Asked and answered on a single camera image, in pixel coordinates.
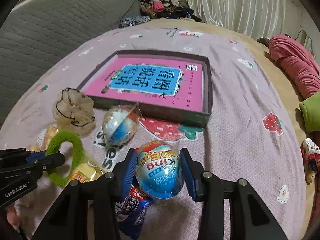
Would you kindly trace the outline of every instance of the blue snack package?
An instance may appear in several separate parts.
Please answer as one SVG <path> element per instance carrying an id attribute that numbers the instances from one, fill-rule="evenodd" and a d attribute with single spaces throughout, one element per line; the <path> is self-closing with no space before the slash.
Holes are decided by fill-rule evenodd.
<path id="1" fill-rule="evenodd" d="M 137 240 L 147 209 L 153 203 L 153 199 L 141 190 L 134 177 L 129 196 L 122 203 L 115 203 L 119 230 L 132 240 Z"/>

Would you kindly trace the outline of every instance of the curtain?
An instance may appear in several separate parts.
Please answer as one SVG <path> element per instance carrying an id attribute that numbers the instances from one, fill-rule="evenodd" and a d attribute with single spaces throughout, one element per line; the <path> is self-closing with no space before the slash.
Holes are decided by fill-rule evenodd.
<path id="1" fill-rule="evenodd" d="M 285 0 L 185 0 L 208 24 L 254 39 L 271 38 L 284 27 Z"/>

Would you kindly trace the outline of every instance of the pile of clothes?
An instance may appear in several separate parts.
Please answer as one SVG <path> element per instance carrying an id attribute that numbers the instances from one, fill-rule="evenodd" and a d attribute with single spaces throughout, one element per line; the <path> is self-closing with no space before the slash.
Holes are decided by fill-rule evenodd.
<path id="1" fill-rule="evenodd" d="M 190 19 L 202 22 L 200 18 L 193 15 L 194 10 L 179 0 L 139 0 L 142 15 L 156 18 Z"/>

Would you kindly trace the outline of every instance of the gray quilted headboard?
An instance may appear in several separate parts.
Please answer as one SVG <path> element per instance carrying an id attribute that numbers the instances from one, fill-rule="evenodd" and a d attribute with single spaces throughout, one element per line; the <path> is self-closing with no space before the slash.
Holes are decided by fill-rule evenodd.
<path id="1" fill-rule="evenodd" d="M 134 15 L 138 0 L 31 0 L 12 11 L 0 29 L 0 127 L 55 63 Z"/>

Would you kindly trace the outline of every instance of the rolled pink blanket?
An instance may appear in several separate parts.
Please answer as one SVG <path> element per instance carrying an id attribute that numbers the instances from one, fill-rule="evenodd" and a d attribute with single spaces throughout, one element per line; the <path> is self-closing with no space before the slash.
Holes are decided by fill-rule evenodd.
<path id="1" fill-rule="evenodd" d="M 285 35 L 276 35 L 269 42 L 269 52 L 304 99 L 320 91 L 320 67 L 299 42 Z"/>

